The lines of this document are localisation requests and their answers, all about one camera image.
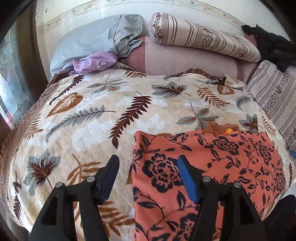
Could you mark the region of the orange black floral blouse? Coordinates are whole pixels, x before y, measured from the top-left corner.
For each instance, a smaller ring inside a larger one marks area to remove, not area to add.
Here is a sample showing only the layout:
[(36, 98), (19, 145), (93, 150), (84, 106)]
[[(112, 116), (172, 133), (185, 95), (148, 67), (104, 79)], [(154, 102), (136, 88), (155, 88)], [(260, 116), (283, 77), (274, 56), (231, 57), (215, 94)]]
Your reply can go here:
[(138, 131), (134, 139), (134, 240), (188, 240), (196, 219), (206, 215), (213, 240), (221, 233), (222, 202), (235, 190), (261, 212), (286, 186), (281, 158), (265, 132)]

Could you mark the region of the black clothing pile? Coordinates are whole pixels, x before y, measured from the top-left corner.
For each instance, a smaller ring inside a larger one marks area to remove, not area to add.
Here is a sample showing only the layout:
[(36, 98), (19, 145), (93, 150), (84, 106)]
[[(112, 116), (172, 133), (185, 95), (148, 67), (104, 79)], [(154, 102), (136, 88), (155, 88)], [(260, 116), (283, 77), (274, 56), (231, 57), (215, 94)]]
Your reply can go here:
[(246, 36), (253, 36), (261, 55), (260, 62), (268, 60), (281, 72), (285, 72), (290, 65), (295, 66), (295, 42), (267, 32), (258, 25), (242, 25), (241, 28)]

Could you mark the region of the cream leaf-print fleece blanket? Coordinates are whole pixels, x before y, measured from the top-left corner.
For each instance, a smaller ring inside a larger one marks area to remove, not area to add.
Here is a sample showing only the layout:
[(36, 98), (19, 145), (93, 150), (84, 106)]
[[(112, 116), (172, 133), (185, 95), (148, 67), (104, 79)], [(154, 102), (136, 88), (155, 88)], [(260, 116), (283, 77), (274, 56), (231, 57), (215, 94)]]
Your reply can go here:
[(217, 183), (239, 182), (266, 218), (295, 181), (279, 129), (228, 75), (110, 68), (50, 84), (4, 141), (1, 197), (31, 231), (57, 182), (81, 183), (120, 159), (99, 207), (110, 240), (187, 240), (198, 207), (177, 168), (185, 155)]

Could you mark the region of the striped floral cushion right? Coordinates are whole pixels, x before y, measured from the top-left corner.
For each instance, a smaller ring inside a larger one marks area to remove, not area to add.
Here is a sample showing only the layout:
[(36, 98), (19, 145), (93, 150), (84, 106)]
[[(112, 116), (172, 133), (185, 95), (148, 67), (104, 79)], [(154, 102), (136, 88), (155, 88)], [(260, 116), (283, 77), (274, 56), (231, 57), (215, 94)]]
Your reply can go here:
[(262, 107), (282, 137), (295, 141), (295, 66), (280, 71), (264, 60), (247, 84), (247, 91)]

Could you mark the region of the stained glass window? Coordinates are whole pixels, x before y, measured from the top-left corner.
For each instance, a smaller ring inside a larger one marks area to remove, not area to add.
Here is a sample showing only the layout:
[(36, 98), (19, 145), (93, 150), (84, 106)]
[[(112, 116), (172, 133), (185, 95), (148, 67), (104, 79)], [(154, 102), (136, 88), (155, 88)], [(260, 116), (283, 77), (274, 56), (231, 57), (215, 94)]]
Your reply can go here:
[(16, 23), (1, 42), (1, 117), (13, 129), (34, 105), (20, 62)]

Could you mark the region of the lilac floral cloth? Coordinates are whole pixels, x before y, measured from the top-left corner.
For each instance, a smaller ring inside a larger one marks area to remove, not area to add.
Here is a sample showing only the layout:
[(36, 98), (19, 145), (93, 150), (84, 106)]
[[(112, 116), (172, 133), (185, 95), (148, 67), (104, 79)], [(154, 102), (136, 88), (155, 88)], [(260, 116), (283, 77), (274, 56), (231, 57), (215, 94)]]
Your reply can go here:
[(79, 60), (71, 60), (56, 71), (57, 74), (87, 74), (94, 71), (103, 71), (117, 62), (114, 54), (98, 52)]

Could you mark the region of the pink mauve long pillow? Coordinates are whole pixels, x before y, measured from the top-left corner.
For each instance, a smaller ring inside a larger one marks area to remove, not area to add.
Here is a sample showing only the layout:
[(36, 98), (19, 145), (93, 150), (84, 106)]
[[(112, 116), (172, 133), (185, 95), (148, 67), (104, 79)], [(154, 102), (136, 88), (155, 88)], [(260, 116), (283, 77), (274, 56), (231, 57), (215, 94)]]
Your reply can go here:
[(150, 75), (174, 75), (190, 68), (201, 69), (212, 76), (229, 75), (247, 83), (258, 67), (227, 55), (187, 47), (161, 45), (148, 36), (140, 36), (142, 43), (132, 50), (125, 61), (137, 72)]

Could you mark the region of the grey-blue pillow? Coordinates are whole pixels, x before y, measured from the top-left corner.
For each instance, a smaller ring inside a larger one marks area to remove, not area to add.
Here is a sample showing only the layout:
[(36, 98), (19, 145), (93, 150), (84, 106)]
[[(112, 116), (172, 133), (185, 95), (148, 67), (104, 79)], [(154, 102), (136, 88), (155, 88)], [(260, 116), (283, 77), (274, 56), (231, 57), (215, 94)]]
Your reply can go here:
[(97, 52), (108, 52), (118, 57), (128, 57), (142, 43), (144, 19), (140, 15), (115, 15), (102, 18), (62, 37), (50, 65), (51, 77), (58, 69), (74, 59)]

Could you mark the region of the striped floral bolster pillow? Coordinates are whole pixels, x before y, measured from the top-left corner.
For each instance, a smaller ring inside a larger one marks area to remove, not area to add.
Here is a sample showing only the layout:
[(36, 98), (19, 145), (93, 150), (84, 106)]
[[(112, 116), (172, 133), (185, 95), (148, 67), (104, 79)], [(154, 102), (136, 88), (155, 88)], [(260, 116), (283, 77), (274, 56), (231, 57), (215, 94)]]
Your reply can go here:
[(208, 50), (256, 63), (261, 55), (257, 47), (243, 36), (214, 30), (166, 13), (155, 13), (149, 34), (158, 44)]

